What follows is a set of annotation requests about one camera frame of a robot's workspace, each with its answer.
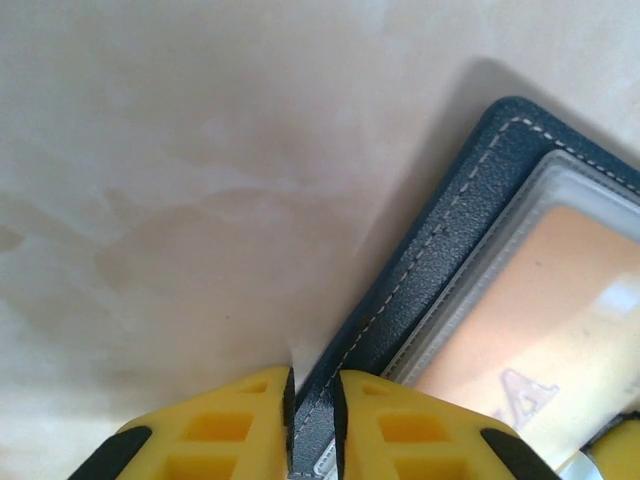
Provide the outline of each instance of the textured leather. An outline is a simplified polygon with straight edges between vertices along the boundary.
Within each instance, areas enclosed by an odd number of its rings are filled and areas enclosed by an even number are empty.
[[[333,438],[337,371],[384,370],[538,162],[558,148],[640,191],[640,172],[537,105],[518,97],[494,103],[298,392],[294,478],[316,476]]]

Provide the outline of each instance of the white marble countertop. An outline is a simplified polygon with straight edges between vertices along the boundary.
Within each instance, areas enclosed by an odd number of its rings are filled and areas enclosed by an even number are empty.
[[[301,381],[495,99],[638,166],[633,1],[6,0],[0,477]]]

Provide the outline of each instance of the black rubber tip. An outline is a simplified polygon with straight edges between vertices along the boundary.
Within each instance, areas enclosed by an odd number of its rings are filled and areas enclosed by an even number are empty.
[[[560,480],[522,439],[493,428],[480,434],[516,480]]]
[[[349,426],[349,412],[347,398],[344,395],[340,374],[333,381],[333,425],[336,432],[336,465],[338,467],[338,479],[344,477],[345,458],[344,445],[347,441],[347,429]]]
[[[282,418],[287,435],[285,448],[287,449],[287,468],[289,469],[289,471],[291,471],[291,467],[293,465],[293,429],[295,416],[296,388],[293,378],[293,368],[290,368],[282,397]]]
[[[149,427],[133,427],[109,437],[69,480],[116,480],[151,434]]]

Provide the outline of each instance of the beige marble veining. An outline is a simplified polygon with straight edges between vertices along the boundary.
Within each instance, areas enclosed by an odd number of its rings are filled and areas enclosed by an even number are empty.
[[[501,96],[640,165],[637,2],[0,9],[3,479],[263,366],[302,381]]]

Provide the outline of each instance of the white stitching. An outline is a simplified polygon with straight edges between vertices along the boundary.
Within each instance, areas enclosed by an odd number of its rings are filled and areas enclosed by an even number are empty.
[[[533,122],[527,118],[520,118],[520,117],[513,117],[512,119],[506,121],[498,130],[498,132],[500,132],[497,137],[501,137],[504,132],[514,123],[518,123],[518,122],[522,122],[525,125],[527,125],[529,127],[530,130],[533,130],[534,132],[537,133],[541,133],[542,136],[544,136],[545,138],[549,139],[549,140],[553,140],[553,143],[555,145],[557,145],[560,148],[563,148],[564,150],[570,152],[570,153],[575,153],[575,150],[571,147],[566,146],[566,144],[564,142],[561,142],[559,140],[555,140],[554,137],[549,134],[548,132],[544,131],[542,129],[542,127],[539,127],[537,125],[534,125]],[[497,143],[497,139],[496,137],[494,137],[494,139],[491,141],[491,143],[493,144],[493,146],[495,146],[495,142]],[[460,188],[460,190],[458,191],[458,193],[453,197],[453,200],[451,201],[451,203],[449,204],[449,207],[447,208],[447,210],[445,211],[445,213],[442,214],[441,217],[441,221],[438,223],[438,225],[433,229],[433,231],[431,232],[431,234],[429,235],[429,238],[427,239],[427,241],[424,243],[424,245],[422,246],[422,248],[420,249],[419,255],[422,256],[422,254],[424,253],[424,250],[427,248],[427,246],[429,246],[429,244],[431,243],[431,241],[433,240],[433,238],[438,235],[438,233],[442,230],[443,226],[442,226],[442,221],[444,219],[446,219],[450,213],[451,213],[451,207],[453,207],[460,199],[461,194],[463,194],[464,192],[467,191],[467,189],[469,188],[469,186],[471,185],[471,183],[473,182],[474,177],[476,176],[476,174],[478,173],[478,166],[483,163],[486,158],[488,157],[488,155],[490,154],[490,149],[492,148],[491,144],[490,146],[487,148],[487,151],[485,151],[485,153],[482,155],[482,157],[480,158],[480,160],[478,160],[478,163],[476,164],[475,167],[473,167],[473,169],[471,170],[471,173],[469,174],[468,178],[467,178],[467,182]],[[578,158],[581,159],[585,159],[585,157],[583,155],[577,155]],[[595,167],[596,169],[598,169],[601,172],[605,172],[608,176],[614,178],[618,183],[620,183],[622,186],[625,186],[626,188],[628,188],[629,190],[631,190],[632,192],[637,192],[638,191],[638,187],[630,184],[630,183],[626,183],[626,180],[624,180],[623,178],[620,177],[616,177],[615,174],[613,174],[612,172],[610,172],[609,170],[606,170],[605,168],[601,167],[600,165],[597,165],[596,162],[594,162],[593,160],[586,160],[586,163]],[[396,285],[396,287],[399,287],[400,285],[402,285],[404,283],[404,281],[407,279],[409,272],[411,270],[413,270],[413,268],[416,265],[416,260],[413,260],[409,266],[407,267],[407,270],[405,271],[405,273],[402,275],[402,277],[400,277],[400,280],[398,281],[398,284]],[[356,345],[358,344],[358,342],[360,341],[360,339],[362,338],[362,335],[366,332],[369,331],[369,329],[371,328],[371,326],[373,325],[373,323],[376,321],[376,319],[378,318],[378,316],[384,312],[384,310],[386,309],[387,305],[389,304],[389,302],[393,299],[393,297],[395,296],[395,292],[397,292],[399,290],[399,288],[394,288],[393,292],[391,293],[391,295],[389,295],[386,300],[384,301],[384,305],[382,305],[382,307],[378,310],[378,312],[376,312],[376,314],[371,317],[369,319],[369,321],[367,322],[367,325],[365,328],[362,329],[362,331],[360,332],[360,334],[358,334],[358,336],[356,337],[355,341],[353,342],[353,345],[349,348],[349,350],[347,350],[345,352],[345,354],[342,356],[342,358],[340,359],[340,362],[338,362],[338,366],[336,367],[336,369],[334,370],[334,372],[331,374],[331,376],[329,377],[329,379],[327,380],[327,382],[323,385],[322,390],[320,390],[320,394],[318,396],[318,399],[316,400],[316,403],[313,405],[313,407],[311,407],[311,410],[309,410],[309,413],[307,413],[305,419],[302,421],[302,425],[300,425],[300,428],[296,431],[295,435],[294,435],[294,440],[298,438],[298,436],[300,436],[300,433],[306,428],[309,419],[311,418],[311,415],[313,414],[313,412],[316,410],[316,408],[318,408],[318,405],[320,405],[320,402],[322,401],[322,398],[324,397],[327,388],[329,387],[329,385],[331,384],[331,382],[333,381],[333,379],[336,377],[337,373],[340,371],[340,369],[342,368],[342,366],[344,365],[344,363],[346,362],[347,358],[349,358],[349,355],[351,354],[351,352],[353,351],[353,349],[356,347]]]

